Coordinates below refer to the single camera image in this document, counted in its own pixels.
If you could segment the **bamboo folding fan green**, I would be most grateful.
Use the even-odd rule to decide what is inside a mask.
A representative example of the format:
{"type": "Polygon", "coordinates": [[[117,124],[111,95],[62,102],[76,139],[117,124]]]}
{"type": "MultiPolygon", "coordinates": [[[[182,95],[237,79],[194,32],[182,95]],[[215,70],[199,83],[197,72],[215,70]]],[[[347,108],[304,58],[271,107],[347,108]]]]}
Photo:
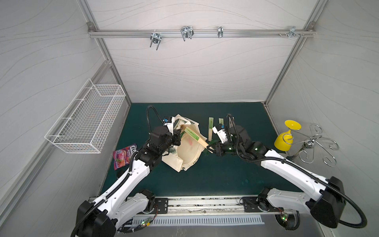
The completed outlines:
{"type": "Polygon", "coordinates": [[[181,130],[188,134],[192,139],[199,143],[203,148],[205,148],[210,153],[215,153],[215,150],[209,146],[209,144],[200,137],[194,130],[192,130],[189,125],[182,125],[181,130]]]}
{"type": "Polygon", "coordinates": [[[224,119],[223,119],[223,118],[218,118],[218,121],[219,121],[219,124],[221,124],[221,125],[225,125],[225,123],[224,123],[224,119]]]}

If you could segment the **bamboo folding fan pink tassel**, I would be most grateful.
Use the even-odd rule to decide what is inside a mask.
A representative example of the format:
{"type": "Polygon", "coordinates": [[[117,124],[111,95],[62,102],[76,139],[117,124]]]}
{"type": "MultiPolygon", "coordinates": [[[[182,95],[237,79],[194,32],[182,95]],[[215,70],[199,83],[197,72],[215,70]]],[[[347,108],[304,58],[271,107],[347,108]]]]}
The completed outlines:
{"type": "Polygon", "coordinates": [[[230,127],[234,126],[234,124],[233,124],[233,117],[229,117],[229,124],[230,124],[230,127]]]}

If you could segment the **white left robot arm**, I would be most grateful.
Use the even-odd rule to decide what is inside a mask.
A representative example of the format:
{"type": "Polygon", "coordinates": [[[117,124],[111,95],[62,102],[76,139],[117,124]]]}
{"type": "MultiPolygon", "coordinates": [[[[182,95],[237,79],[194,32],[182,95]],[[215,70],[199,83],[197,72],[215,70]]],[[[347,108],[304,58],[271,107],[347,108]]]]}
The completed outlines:
{"type": "Polygon", "coordinates": [[[175,117],[149,130],[149,139],[131,156],[128,170],[93,202],[84,201],[77,212],[72,237],[113,237],[125,232],[124,224],[136,214],[154,209],[155,195],[143,190],[128,198],[134,188],[161,162],[169,149],[181,144],[181,131],[175,129],[175,117]]]}

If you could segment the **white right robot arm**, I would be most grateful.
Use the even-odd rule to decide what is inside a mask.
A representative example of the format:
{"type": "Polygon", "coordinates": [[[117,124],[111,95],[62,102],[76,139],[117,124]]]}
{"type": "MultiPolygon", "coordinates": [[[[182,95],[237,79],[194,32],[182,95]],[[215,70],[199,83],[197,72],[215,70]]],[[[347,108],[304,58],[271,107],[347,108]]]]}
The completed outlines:
{"type": "Polygon", "coordinates": [[[362,229],[367,226],[366,215],[345,194],[341,180],[334,176],[326,178],[302,168],[261,142],[253,141],[245,128],[235,124],[231,114],[227,114],[227,118],[232,125],[220,123],[212,127],[220,139],[212,146],[218,157],[226,154],[238,156],[247,163],[276,173],[300,189],[300,192],[291,192],[264,188],[255,201],[261,211],[292,209],[297,213],[309,214],[329,228],[344,225],[362,229]]]}

